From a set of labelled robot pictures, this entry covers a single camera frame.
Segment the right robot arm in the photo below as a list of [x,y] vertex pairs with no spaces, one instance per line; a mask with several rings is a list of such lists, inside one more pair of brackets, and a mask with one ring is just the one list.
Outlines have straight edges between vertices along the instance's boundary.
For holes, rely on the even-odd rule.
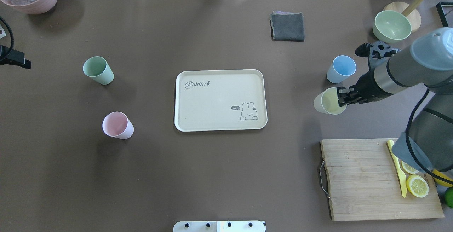
[[338,105],[375,103],[391,98],[410,111],[392,149],[418,171],[443,173],[452,183],[452,35],[441,27],[371,66],[356,84],[338,87]]

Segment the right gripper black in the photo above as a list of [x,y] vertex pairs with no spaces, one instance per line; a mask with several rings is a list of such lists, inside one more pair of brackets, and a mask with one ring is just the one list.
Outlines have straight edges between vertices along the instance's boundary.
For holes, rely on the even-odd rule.
[[355,54],[368,59],[369,71],[363,74],[355,85],[349,88],[337,87],[338,105],[343,107],[356,103],[377,102],[393,95],[378,85],[375,72],[379,66],[385,66],[387,61],[400,51],[382,41],[364,42],[357,47]]

